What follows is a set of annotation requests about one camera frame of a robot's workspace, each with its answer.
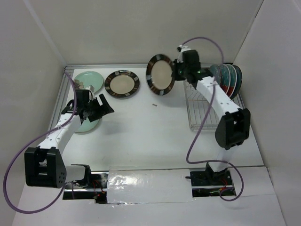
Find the dark teal plate back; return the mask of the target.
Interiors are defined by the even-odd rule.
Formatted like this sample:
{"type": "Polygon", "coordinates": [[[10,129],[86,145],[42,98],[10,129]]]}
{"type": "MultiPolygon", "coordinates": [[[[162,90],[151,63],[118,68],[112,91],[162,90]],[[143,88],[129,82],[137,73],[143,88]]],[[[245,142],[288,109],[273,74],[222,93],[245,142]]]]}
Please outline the dark teal plate back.
{"type": "Polygon", "coordinates": [[[209,71],[215,77],[216,82],[218,85],[221,84],[222,81],[222,72],[217,64],[213,64],[209,67],[209,71]]]}

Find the dark teal plate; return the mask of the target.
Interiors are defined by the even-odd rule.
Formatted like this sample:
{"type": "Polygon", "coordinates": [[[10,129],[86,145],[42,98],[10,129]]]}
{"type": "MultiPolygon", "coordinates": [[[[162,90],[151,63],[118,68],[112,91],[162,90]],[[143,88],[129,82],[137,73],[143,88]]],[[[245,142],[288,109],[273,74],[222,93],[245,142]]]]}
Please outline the dark teal plate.
{"type": "Polygon", "coordinates": [[[215,77],[216,82],[218,85],[221,84],[222,81],[222,72],[217,64],[213,64],[209,67],[209,71],[215,77]]]}
{"type": "Polygon", "coordinates": [[[241,69],[236,66],[236,65],[233,65],[235,70],[236,70],[236,73],[237,73],[237,83],[236,83],[236,86],[234,88],[234,92],[233,94],[231,95],[231,99],[234,99],[237,94],[239,93],[240,91],[240,88],[241,88],[241,85],[242,85],[242,81],[243,81],[243,76],[242,76],[242,72],[241,72],[241,69]]]}

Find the black rim beige plate front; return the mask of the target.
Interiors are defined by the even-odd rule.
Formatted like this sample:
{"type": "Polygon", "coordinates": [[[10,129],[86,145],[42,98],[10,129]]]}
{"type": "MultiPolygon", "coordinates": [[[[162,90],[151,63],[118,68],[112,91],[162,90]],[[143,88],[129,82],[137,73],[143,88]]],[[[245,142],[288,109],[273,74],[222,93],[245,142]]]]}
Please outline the black rim beige plate front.
{"type": "Polygon", "coordinates": [[[168,94],[174,86],[173,63],[164,54],[154,55],[146,68],[146,81],[150,90],[159,96],[168,94]]]}

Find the red teal plate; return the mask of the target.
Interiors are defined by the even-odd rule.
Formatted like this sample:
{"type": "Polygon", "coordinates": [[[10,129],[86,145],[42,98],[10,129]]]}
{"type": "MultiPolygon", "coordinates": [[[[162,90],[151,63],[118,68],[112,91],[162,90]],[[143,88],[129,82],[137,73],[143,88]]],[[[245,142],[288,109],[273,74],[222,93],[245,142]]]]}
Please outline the red teal plate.
{"type": "Polygon", "coordinates": [[[230,70],[225,64],[219,65],[221,71],[221,83],[220,86],[222,90],[227,94],[230,88],[230,70]]]}
{"type": "Polygon", "coordinates": [[[236,84],[237,84],[237,72],[233,65],[226,64],[230,72],[230,86],[227,92],[227,95],[232,99],[236,84]]]}

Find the red teal plate front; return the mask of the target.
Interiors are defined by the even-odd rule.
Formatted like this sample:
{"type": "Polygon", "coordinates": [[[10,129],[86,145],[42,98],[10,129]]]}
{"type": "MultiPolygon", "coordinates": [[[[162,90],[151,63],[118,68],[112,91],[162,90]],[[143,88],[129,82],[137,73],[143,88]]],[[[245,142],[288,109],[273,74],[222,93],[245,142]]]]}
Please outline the red teal plate front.
{"type": "Polygon", "coordinates": [[[237,72],[233,65],[226,64],[230,72],[230,86],[227,92],[227,95],[232,99],[236,84],[237,84],[237,72]]]}

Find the dark teal plate front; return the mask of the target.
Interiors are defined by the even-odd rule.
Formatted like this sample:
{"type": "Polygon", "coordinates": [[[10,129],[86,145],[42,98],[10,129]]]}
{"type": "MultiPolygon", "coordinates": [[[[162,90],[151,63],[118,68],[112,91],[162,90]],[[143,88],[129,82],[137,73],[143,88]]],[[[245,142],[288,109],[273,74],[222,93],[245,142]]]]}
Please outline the dark teal plate front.
{"type": "Polygon", "coordinates": [[[236,73],[237,73],[237,83],[236,83],[236,86],[234,88],[234,92],[233,94],[231,95],[231,99],[234,99],[237,94],[239,93],[240,91],[240,88],[241,88],[241,85],[242,85],[242,81],[243,81],[243,76],[242,76],[242,72],[241,72],[241,69],[236,66],[236,65],[233,65],[235,70],[236,70],[236,73]]]}

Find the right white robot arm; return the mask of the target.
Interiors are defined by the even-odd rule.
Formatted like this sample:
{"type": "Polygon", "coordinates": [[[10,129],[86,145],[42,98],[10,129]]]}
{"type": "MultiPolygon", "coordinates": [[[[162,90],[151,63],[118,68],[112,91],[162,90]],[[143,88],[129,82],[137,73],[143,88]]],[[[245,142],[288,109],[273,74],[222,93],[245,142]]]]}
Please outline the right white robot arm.
{"type": "Polygon", "coordinates": [[[174,60],[172,76],[176,81],[191,84],[209,102],[208,109],[214,109],[219,120],[214,136],[221,149],[216,159],[207,161],[205,173],[206,181],[215,185],[221,180],[238,146],[249,138],[251,113],[227,96],[217,82],[217,75],[201,68],[196,50],[183,45],[177,50],[179,56],[174,60]]]}

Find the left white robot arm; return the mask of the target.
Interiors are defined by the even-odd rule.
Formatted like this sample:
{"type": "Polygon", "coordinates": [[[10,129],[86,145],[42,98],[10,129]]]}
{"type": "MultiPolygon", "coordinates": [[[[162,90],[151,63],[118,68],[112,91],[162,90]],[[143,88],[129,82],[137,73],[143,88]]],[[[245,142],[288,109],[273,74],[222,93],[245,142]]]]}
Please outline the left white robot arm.
{"type": "Polygon", "coordinates": [[[37,147],[29,147],[25,151],[25,181],[28,186],[62,188],[69,182],[75,182],[87,188],[92,184],[90,166],[66,166],[62,153],[85,120],[94,122],[114,110],[104,94],[95,97],[87,89],[78,89],[75,94],[76,98],[62,110],[56,130],[50,132],[37,147]]]}

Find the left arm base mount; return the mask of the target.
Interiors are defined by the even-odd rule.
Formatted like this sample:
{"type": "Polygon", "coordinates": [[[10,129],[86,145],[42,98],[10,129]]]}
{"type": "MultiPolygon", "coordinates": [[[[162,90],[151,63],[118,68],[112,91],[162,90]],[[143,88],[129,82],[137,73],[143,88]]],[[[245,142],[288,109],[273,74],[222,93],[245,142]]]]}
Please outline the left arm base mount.
{"type": "Polygon", "coordinates": [[[98,204],[107,204],[108,171],[92,171],[87,185],[74,182],[67,185],[63,192],[63,200],[89,200],[98,204]]]}

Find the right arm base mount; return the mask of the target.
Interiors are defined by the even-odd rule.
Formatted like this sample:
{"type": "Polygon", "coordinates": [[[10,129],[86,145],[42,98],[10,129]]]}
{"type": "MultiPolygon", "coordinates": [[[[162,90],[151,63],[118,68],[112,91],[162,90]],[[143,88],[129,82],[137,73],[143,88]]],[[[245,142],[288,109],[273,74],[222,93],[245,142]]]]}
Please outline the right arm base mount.
{"type": "Polygon", "coordinates": [[[224,176],[212,181],[206,176],[204,170],[190,171],[190,174],[185,178],[191,182],[192,197],[194,198],[219,196],[223,190],[225,191],[222,196],[236,196],[229,170],[224,176]]]}

